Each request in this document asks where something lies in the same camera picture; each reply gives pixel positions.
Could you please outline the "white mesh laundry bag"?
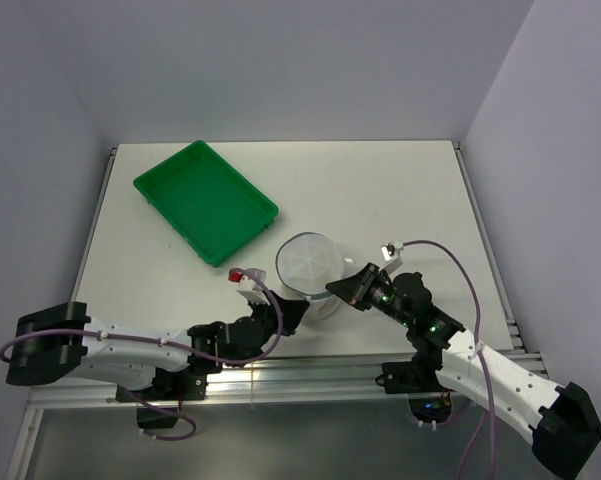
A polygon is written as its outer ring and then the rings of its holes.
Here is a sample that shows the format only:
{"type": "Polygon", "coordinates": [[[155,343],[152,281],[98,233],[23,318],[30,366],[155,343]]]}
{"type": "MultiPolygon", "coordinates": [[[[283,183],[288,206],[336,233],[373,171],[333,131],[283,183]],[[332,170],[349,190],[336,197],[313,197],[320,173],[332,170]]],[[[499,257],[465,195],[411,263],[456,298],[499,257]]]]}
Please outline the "white mesh laundry bag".
{"type": "Polygon", "coordinates": [[[340,300],[326,289],[353,272],[356,262],[344,256],[339,246],[317,232],[301,232],[286,240],[275,257],[281,284],[309,302],[303,320],[319,322],[333,315],[340,300]]]}

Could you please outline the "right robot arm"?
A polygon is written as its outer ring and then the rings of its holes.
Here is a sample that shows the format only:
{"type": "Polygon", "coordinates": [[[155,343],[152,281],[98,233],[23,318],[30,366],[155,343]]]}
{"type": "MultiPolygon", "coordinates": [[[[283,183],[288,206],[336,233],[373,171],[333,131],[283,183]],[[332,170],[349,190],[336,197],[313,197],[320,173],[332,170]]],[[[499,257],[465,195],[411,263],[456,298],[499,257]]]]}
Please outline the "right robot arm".
{"type": "Polygon", "coordinates": [[[374,264],[331,282],[327,290],[357,310],[375,308],[406,328],[416,352],[386,362],[377,385],[388,394],[455,391],[516,430],[535,458],[561,479],[574,479],[601,441],[601,421],[579,385],[561,386],[524,369],[434,305],[420,273],[390,278],[374,264]]]}

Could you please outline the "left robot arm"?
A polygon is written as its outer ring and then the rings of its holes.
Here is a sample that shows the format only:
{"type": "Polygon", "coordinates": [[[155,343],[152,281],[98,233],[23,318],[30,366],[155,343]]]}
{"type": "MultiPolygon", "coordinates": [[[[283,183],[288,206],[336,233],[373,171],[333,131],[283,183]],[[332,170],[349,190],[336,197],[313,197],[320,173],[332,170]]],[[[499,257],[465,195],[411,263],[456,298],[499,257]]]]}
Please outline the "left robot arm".
{"type": "Polygon", "coordinates": [[[220,373],[264,358],[283,336],[294,335],[309,308],[305,300],[273,293],[252,302],[250,314],[225,323],[136,333],[101,322],[83,302],[67,302],[21,317],[0,349],[12,386],[49,385],[66,377],[115,384],[152,399],[177,382],[220,373]]]}

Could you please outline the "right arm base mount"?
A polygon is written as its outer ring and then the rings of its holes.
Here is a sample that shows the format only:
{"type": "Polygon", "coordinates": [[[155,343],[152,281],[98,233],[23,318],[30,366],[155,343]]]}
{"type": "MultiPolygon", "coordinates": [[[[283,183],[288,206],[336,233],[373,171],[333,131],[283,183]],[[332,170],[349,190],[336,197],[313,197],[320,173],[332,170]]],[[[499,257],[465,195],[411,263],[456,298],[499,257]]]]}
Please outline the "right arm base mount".
{"type": "Polygon", "coordinates": [[[458,392],[471,397],[475,391],[462,383],[452,384],[442,378],[443,365],[423,359],[385,362],[374,379],[386,394],[435,394],[458,392]]]}

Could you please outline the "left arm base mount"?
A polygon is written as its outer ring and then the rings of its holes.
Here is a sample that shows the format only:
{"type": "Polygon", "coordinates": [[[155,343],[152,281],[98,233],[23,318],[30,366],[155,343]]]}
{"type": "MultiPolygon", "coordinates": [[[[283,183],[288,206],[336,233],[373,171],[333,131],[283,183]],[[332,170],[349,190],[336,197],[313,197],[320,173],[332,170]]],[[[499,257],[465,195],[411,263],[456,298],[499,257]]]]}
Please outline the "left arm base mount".
{"type": "Polygon", "coordinates": [[[203,400],[205,393],[205,375],[193,375],[188,370],[167,372],[157,369],[156,376],[146,388],[130,390],[118,386],[115,400],[118,403],[135,402],[138,427],[157,433],[172,429],[178,421],[184,420],[184,402],[203,400]]]}

